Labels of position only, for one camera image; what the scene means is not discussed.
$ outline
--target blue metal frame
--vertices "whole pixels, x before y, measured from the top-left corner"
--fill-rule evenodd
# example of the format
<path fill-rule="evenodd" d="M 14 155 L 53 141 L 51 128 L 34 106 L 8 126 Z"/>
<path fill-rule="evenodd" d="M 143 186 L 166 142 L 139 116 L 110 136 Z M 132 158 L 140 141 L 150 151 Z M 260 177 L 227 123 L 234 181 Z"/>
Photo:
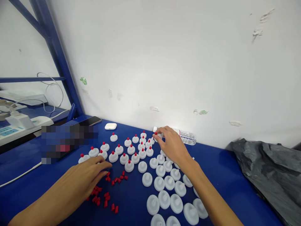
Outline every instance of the blue metal frame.
<path fill-rule="evenodd" d="M 74 86 L 68 64 L 56 33 L 55 26 L 52 21 L 50 11 L 45 0 L 30 0 L 31 6 L 34 10 L 37 20 L 31 15 L 26 7 L 19 0 L 9 0 L 13 6 L 30 22 L 30 24 L 45 38 L 52 59 L 57 68 L 59 78 L 54 80 L 62 81 L 70 103 L 72 103 L 73 110 L 70 111 L 69 116 L 74 117 L 75 110 L 77 116 L 83 115 L 83 109 L 79 97 Z M 47 77 L 32 77 L 32 78 L 0 78 L 2 82 L 32 82 L 32 81 L 51 81 Z"/>

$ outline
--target plastic water bottle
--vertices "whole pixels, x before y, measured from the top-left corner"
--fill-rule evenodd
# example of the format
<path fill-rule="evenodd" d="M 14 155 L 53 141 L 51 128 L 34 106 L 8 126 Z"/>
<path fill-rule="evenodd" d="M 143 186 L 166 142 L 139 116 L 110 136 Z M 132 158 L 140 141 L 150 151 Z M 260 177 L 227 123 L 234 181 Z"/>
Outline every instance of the plastic water bottle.
<path fill-rule="evenodd" d="M 156 132 L 157 129 L 158 129 L 158 127 L 154 126 L 153 132 Z M 195 145 L 197 143 L 197 137 L 195 136 L 195 134 L 186 132 L 186 131 L 182 131 L 179 129 L 174 129 L 174 128 L 172 128 L 172 129 L 180 135 L 184 144 Z"/>

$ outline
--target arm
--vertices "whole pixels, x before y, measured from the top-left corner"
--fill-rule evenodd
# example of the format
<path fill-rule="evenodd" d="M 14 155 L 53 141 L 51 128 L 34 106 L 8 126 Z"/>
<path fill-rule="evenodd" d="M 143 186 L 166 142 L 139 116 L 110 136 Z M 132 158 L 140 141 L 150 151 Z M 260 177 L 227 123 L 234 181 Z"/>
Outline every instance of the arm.
<path fill-rule="evenodd" d="M 159 128 L 157 133 L 164 134 L 165 142 L 159 136 L 153 136 L 168 158 L 174 161 L 191 181 L 213 224 L 215 226 L 243 225 L 208 180 L 200 165 L 191 158 L 180 136 L 168 126 Z"/>
<path fill-rule="evenodd" d="M 102 170 L 111 166 L 102 156 L 96 156 L 71 167 L 45 194 L 18 213 L 8 225 L 58 225 L 90 196 L 95 185 L 108 173 Z"/>

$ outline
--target blue table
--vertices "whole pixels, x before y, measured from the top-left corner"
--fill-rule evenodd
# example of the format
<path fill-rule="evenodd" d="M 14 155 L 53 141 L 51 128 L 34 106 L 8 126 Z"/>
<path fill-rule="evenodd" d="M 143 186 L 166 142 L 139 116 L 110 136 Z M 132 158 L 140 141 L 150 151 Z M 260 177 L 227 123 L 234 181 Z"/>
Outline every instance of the blue table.
<path fill-rule="evenodd" d="M 89 116 L 81 116 L 67 123 L 74 125 L 83 121 Z M 110 142 L 112 131 L 106 131 L 104 126 L 110 121 L 103 120 L 95 125 L 99 128 L 98 141 L 89 146 L 74 150 L 70 155 L 53 165 L 42 165 L 34 169 L 17 181 L 0 188 L 0 225 L 7 224 L 14 215 L 29 206 L 42 194 L 44 194 L 71 166 L 76 165 L 81 153 L 88 154 L 90 146 L 100 147 L 105 141 L 110 145 L 110 150 L 115 149 L 118 144 L 124 146 L 127 137 L 130 139 L 135 135 L 140 135 L 142 129 L 119 124 L 115 134 L 118 135 L 116 142 Z M 151 131 L 146 131 L 147 138 L 152 135 Z M 23 145 L 20 145 L 2 155 L 0 155 L 0 184 L 3 184 L 25 171 L 32 168 L 41 161 L 40 152 L 41 137 L 37 137 Z M 209 180 L 229 204 L 232 210 L 244 225 L 282 225 L 271 208 L 260 199 L 252 185 L 243 176 L 240 167 L 233 153 L 223 149 L 197 143 L 195 146 L 186 146 L 190 155 L 200 164 Z M 153 145 L 154 155 L 160 152 L 158 143 Z M 151 157 L 146 157 L 144 161 L 148 164 L 147 172 L 156 177 L 154 169 L 149 167 Z M 119 160 L 113 163 L 111 169 L 111 179 L 119 177 L 124 170 L 124 166 Z M 135 165 L 131 173 L 126 173 L 128 180 L 123 180 L 120 184 L 111 186 L 103 178 L 98 186 L 103 190 L 100 193 L 101 205 L 97 207 L 90 201 L 84 202 L 69 218 L 63 221 L 62 225 L 149 225 L 152 216 L 147 212 L 146 201 L 151 194 L 158 195 L 153 183 L 146 188 L 142 184 L 142 174 L 138 172 L 138 165 Z M 110 192 L 111 200 L 108 208 L 104 208 L 103 195 Z M 187 188 L 187 194 L 182 197 L 183 204 L 196 198 L 193 188 Z M 115 215 L 111 212 L 111 204 L 119 206 L 119 213 Z M 165 220 L 171 215 L 176 216 L 181 225 L 188 225 L 183 212 L 175 214 L 169 207 L 167 210 L 160 208 L 159 214 Z M 212 225 L 210 218 L 200 219 L 198 225 Z"/>

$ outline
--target white wall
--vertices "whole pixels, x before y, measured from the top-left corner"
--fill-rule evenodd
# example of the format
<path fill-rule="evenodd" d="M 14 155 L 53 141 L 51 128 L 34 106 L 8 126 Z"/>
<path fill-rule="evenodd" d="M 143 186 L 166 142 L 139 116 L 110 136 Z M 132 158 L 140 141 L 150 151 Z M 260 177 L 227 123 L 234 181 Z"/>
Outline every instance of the white wall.
<path fill-rule="evenodd" d="M 29 0 L 21 2 L 34 15 Z M 38 72 L 52 77 L 59 76 L 45 39 L 9 1 L 0 1 L 0 77 L 36 77 Z M 61 108 L 70 109 L 64 86 L 61 81 L 58 83 L 64 92 Z M 2 90 L 36 91 L 44 94 L 46 87 L 41 82 L 0 83 Z M 46 98 L 50 96 L 55 106 L 60 104 L 62 93 L 58 86 L 50 86 L 47 94 Z"/>
<path fill-rule="evenodd" d="M 149 130 L 170 125 L 220 148 L 240 137 L 301 141 L 299 0 L 48 3 L 86 114 Z"/>

